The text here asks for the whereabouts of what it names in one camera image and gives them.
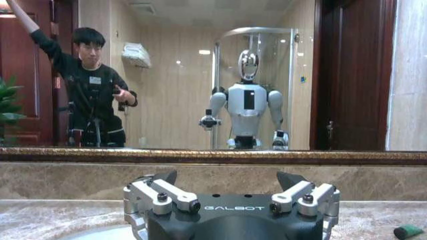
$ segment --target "dark red door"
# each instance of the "dark red door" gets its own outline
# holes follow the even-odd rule
[[[17,0],[44,33],[51,32],[49,0]],[[0,17],[0,75],[16,77],[21,113],[20,130],[12,135],[18,145],[52,144],[52,68],[16,18]]]
[[[324,1],[323,7],[319,96],[327,100],[319,101],[319,141],[332,150],[380,151],[385,146],[395,1],[333,0]]]

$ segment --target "marble countertop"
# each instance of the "marble countertop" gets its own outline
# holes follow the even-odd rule
[[[0,200],[2,240],[53,240],[121,224],[121,201]],[[403,224],[427,230],[427,201],[343,201],[331,239],[392,240],[393,229]],[[427,233],[411,238],[425,239]]]

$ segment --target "man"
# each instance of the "man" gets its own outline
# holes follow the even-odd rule
[[[101,50],[105,44],[103,35],[92,28],[81,27],[73,31],[73,48],[79,59],[63,53],[56,41],[41,32],[16,0],[5,0],[17,19],[27,29],[33,42],[51,59],[55,70],[65,80],[69,98],[69,142],[75,133],[81,133],[83,146],[123,147],[125,132],[121,120],[115,116],[113,99],[135,107],[136,93],[117,72],[101,63]]]

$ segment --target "black shirt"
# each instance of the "black shirt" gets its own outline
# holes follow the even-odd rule
[[[39,29],[31,34],[33,42],[40,46],[52,61],[55,70],[65,80],[68,100],[73,102],[72,128],[85,130],[92,118],[99,118],[103,122],[101,131],[111,132],[123,128],[121,120],[115,116],[113,110],[113,89],[117,85],[128,90],[125,81],[117,72],[104,64],[96,70],[85,70],[81,60],[63,53],[56,41],[49,39]]]

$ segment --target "wooden door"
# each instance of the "wooden door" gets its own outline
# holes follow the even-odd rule
[[[52,35],[52,39],[59,42],[61,51],[67,54],[75,55],[73,52],[73,30],[77,28],[77,0],[55,0],[53,2],[53,19],[57,24],[57,34]],[[68,94],[65,82],[61,75],[53,71],[53,90],[52,90],[52,104],[53,104],[53,145],[65,146],[68,144]]]
[[[44,33],[51,32],[49,0],[17,0]],[[16,18],[0,17],[0,75],[16,77],[21,113],[20,130],[12,134],[18,145],[52,144],[52,68]]]
[[[384,150],[393,20],[395,0],[323,1],[320,149]]]

